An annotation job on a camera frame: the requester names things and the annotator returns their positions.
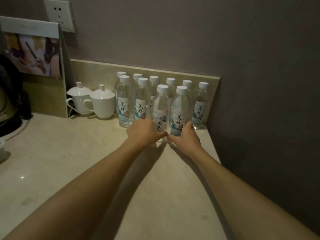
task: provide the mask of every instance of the picture of hands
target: picture of hands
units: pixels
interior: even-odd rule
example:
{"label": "picture of hands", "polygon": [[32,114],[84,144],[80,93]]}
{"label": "picture of hands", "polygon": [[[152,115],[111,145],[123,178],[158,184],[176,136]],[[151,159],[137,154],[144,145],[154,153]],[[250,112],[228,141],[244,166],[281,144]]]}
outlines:
{"label": "picture of hands", "polygon": [[20,72],[61,78],[59,39],[5,33],[9,59]]}

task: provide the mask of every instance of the gray wall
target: gray wall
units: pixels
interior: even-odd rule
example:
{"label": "gray wall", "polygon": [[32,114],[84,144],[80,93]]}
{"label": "gray wall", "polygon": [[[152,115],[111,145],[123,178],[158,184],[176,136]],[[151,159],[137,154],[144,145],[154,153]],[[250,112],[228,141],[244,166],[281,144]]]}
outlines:
{"label": "gray wall", "polygon": [[[223,165],[320,233],[318,0],[70,1],[72,58],[221,76]],[[47,20],[42,0],[0,14]]]}

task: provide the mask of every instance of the beige countertop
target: beige countertop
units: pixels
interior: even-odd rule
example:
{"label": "beige countertop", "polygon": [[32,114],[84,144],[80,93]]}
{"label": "beige countertop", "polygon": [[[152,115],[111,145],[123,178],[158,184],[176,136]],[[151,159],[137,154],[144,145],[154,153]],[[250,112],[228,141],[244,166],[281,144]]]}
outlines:
{"label": "beige countertop", "polygon": [[[207,129],[197,134],[219,162]],[[0,164],[0,239],[125,139],[115,118],[34,114],[5,144],[11,155]],[[194,163],[167,143],[157,146],[133,163],[93,238],[233,239]]]}

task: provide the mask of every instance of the power outlet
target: power outlet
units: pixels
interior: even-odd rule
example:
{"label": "power outlet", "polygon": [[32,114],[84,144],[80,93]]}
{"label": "power outlet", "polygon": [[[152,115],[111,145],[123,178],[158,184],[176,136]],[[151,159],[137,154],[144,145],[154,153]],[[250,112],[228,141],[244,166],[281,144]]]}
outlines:
{"label": "power outlet", "polygon": [[44,4],[50,22],[59,23],[62,31],[75,32],[70,2],[44,0]]}

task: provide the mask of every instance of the white mug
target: white mug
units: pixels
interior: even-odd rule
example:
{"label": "white mug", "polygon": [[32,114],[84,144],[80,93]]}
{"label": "white mug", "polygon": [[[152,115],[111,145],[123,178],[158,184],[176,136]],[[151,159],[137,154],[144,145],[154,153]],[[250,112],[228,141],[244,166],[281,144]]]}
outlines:
{"label": "white mug", "polygon": [[111,117],[115,112],[115,99],[114,97],[109,99],[85,99],[84,106],[86,109],[94,112],[97,117],[106,119]]}
{"label": "white mug", "polygon": [[[75,108],[69,104],[70,100],[73,101]],[[66,100],[66,104],[67,104],[67,106],[74,109],[77,113],[79,113],[81,115],[90,115],[93,113],[93,110],[91,110],[93,107],[91,105],[91,106],[89,106],[89,109],[85,108],[85,105],[84,105],[85,100],[90,100],[90,95],[72,96],[72,98],[68,98]]]}

